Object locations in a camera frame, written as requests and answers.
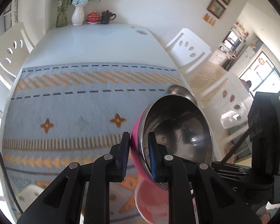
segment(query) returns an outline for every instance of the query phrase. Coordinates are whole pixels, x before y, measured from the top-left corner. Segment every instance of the white vase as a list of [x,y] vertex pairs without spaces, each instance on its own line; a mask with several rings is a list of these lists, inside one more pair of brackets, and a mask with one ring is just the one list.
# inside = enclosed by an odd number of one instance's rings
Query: white vase
[[84,15],[83,7],[84,7],[83,4],[75,5],[75,10],[74,10],[74,13],[72,15],[73,26],[82,25],[82,23],[84,22],[85,15]]

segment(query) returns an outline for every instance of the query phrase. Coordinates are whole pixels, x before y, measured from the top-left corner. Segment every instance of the ceiling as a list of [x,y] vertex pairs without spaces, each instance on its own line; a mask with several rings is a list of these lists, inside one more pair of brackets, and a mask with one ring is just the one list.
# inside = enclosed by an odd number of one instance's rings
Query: ceiling
[[241,15],[280,61],[280,16],[268,0],[248,0]]

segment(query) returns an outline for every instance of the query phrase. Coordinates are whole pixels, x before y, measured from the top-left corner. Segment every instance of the white saucer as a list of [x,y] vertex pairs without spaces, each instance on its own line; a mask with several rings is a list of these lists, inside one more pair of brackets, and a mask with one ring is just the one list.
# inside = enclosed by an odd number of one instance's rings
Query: white saucer
[[100,23],[100,22],[91,23],[91,22],[88,22],[87,20],[85,22],[88,23],[88,24],[98,24],[98,23]]

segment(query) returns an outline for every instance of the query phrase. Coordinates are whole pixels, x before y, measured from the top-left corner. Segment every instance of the glass vase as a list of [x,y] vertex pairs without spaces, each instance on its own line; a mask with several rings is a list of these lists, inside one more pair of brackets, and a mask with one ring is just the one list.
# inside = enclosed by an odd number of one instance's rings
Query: glass vase
[[60,28],[67,25],[67,7],[69,0],[58,0],[56,27]]

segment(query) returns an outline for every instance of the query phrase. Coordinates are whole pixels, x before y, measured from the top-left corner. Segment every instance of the mug handle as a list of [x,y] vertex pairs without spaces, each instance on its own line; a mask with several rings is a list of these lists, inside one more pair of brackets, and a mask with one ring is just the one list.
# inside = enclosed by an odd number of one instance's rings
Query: mug handle
[[110,19],[110,21],[111,21],[111,20],[114,20],[114,19],[116,18],[116,14],[115,14],[115,13],[113,13],[113,14],[111,15],[111,17],[112,17],[112,16],[115,16],[115,17],[114,17],[114,18],[112,18],[112,19]]

